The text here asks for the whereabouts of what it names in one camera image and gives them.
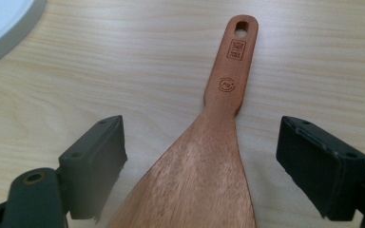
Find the engraved logo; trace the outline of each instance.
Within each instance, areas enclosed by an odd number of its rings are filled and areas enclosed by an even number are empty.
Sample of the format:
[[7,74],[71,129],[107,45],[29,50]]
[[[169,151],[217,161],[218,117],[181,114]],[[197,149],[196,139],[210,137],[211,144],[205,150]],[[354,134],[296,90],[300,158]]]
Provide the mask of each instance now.
[[222,92],[231,92],[236,86],[231,78],[222,78],[219,82],[218,89]]
[[234,60],[241,60],[242,54],[244,53],[245,42],[239,40],[232,40],[232,43],[229,48],[229,53],[227,54],[227,58]]

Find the wooden spatula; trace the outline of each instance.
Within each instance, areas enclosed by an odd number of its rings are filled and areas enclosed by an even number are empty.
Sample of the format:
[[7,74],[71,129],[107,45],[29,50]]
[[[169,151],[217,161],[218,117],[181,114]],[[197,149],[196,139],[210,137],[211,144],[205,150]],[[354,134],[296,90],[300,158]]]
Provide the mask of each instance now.
[[141,178],[107,227],[256,227],[235,116],[257,32],[254,17],[229,21],[204,110]]

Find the light wood surface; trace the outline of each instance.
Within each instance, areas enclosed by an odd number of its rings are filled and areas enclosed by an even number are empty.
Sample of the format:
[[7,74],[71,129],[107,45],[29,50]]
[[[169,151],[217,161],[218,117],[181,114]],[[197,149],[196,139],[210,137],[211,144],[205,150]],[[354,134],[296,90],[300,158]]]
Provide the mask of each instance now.
[[[238,143],[259,228],[358,227],[322,219],[276,161],[279,122],[299,117],[365,153],[365,1],[48,1],[0,60],[0,202],[11,181],[123,115],[128,161],[97,227],[202,111],[226,22],[259,35]],[[70,227],[94,227],[71,220]]]
[[238,15],[229,21],[203,111],[139,180],[108,227],[256,228],[235,117],[257,32],[254,17]]

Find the white plate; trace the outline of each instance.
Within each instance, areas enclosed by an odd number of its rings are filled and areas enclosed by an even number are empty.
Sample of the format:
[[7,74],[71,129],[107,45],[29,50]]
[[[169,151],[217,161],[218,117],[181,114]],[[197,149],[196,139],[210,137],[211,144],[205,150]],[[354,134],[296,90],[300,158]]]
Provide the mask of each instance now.
[[31,31],[46,0],[0,0],[0,58]]

